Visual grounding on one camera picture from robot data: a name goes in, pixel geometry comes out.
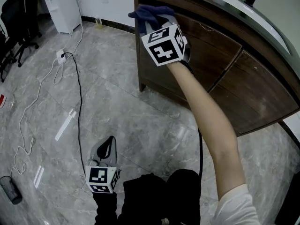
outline white power outlet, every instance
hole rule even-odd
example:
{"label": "white power outlet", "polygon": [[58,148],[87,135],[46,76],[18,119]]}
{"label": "white power outlet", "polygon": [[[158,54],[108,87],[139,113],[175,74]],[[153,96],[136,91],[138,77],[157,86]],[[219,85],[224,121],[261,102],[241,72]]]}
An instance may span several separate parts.
{"label": "white power outlet", "polygon": [[57,61],[58,63],[61,65],[63,64],[65,61],[66,61],[66,56],[64,56],[63,58],[61,57],[62,54],[64,54],[64,50],[60,49],[57,53],[56,53],[56,56],[57,56]]}

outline black clothing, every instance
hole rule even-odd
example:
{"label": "black clothing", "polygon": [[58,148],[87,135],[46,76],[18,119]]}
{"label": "black clothing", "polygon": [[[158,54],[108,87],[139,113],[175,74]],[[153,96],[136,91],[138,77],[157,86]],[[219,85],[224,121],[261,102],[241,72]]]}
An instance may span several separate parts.
{"label": "black clothing", "polygon": [[174,172],[167,182],[154,174],[124,182],[125,201],[117,218],[117,195],[93,193],[98,205],[95,225],[200,224],[201,182],[199,175],[186,169]]}

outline cabinet door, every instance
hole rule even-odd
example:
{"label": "cabinet door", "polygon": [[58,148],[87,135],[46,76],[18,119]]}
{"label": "cabinet door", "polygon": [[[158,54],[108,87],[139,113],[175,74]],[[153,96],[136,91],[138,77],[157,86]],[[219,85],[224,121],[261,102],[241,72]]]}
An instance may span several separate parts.
{"label": "cabinet door", "polygon": [[238,134],[275,122],[298,108],[281,82],[246,51],[210,95]]}
{"label": "cabinet door", "polygon": [[[230,65],[241,45],[198,21],[176,14],[184,35],[190,42],[191,61],[189,62],[195,77],[202,86],[209,90],[222,72]],[[140,42],[141,77],[174,92],[184,95],[166,66],[157,67]]]}

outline white sleeve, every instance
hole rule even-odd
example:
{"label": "white sleeve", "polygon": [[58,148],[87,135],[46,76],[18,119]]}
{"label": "white sleeve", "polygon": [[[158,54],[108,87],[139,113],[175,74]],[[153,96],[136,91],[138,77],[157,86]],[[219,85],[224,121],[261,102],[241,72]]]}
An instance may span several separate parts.
{"label": "white sleeve", "polygon": [[211,224],[260,225],[246,184],[230,190],[221,198]]}

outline navy blue cloth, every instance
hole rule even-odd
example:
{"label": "navy blue cloth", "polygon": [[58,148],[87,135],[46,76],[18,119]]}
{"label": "navy blue cloth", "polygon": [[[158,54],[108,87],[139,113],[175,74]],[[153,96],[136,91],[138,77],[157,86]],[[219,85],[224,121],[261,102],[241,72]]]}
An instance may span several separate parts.
{"label": "navy blue cloth", "polygon": [[151,28],[156,31],[168,20],[157,16],[159,14],[167,14],[174,16],[174,10],[169,7],[154,7],[150,5],[139,5],[136,11],[129,13],[128,17],[135,18],[139,24],[139,32],[146,33],[145,22],[151,25]]}

